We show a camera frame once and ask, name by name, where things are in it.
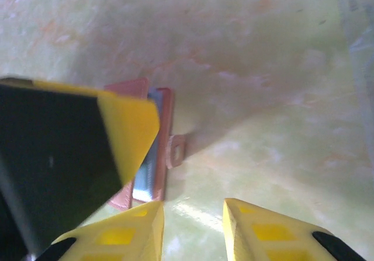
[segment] marble surface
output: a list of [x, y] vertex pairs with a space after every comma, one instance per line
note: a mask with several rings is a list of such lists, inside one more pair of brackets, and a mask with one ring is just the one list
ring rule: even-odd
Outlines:
[[0, 13], [0, 73], [175, 89], [188, 158], [168, 175], [164, 260], [227, 260], [225, 197], [374, 258], [372, 165], [337, 0], [0, 0]]

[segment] yellow plastic part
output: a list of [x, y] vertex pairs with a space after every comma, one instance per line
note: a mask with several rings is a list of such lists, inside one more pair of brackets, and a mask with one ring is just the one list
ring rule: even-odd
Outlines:
[[77, 241], [60, 261], [160, 261], [164, 234], [162, 202], [152, 201], [57, 238]]
[[135, 177], [160, 129], [160, 118], [154, 102], [64, 83], [30, 82], [30, 86], [21, 79], [19, 82], [15, 79], [4, 83], [21, 88], [97, 97], [120, 180], [126, 185]]
[[33, 85], [37, 88], [44, 89], [53, 92], [64, 92], [64, 93], [75, 93], [86, 96], [97, 96], [103, 90], [98, 90], [89, 87], [81, 87], [76, 85], [57, 83], [57, 82], [47, 82], [41, 80], [33, 80]]
[[237, 199], [225, 199], [223, 228], [228, 261], [336, 261], [311, 235], [331, 234]]

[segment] light green surface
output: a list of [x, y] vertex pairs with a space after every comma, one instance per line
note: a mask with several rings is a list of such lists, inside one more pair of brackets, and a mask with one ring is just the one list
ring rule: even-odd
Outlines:
[[189, 158], [168, 176], [165, 260], [226, 260], [225, 197], [318, 224], [374, 259], [337, 0], [0, 1], [0, 73], [175, 89]]

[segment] yellow rectangular cutout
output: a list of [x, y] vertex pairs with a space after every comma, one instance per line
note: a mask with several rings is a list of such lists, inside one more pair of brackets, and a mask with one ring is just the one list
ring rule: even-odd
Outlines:
[[101, 233], [96, 243], [100, 245], [128, 245], [133, 239], [135, 229], [108, 229]]
[[254, 213], [255, 210], [248, 207], [239, 207], [241, 213]]
[[122, 255], [113, 255], [113, 254], [95, 254], [95, 255], [86, 255], [81, 258], [81, 261], [122, 261]]
[[266, 254], [271, 261], [314, 261], [306, 250], [268, 250]]
[[135, 217], [144, 217], [144, 216], [147, 215], [147, 213], [148, 213], [147, 210], [142, 210], [142, 211], [138, 211], [137, 213], [134, 213], [133, 216], [135, 216]]
[[252, 224], [252, 229], [260, 241], [294, 241], [295, 236], [279, 224]]

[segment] black rubber pad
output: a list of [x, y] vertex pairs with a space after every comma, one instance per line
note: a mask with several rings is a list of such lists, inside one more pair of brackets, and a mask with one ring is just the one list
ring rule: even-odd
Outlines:
[[313, 237], [338, 261], [365, 261], [345, 242], [324, 232], [313, 232]]
[[122, 184], [93, 97], [0, 84], [0, 190], [41, 254]]
[[58, 261], [76, 241], [76, 238], [67, 238], [56, 242], [44, 251], [36, 261]]

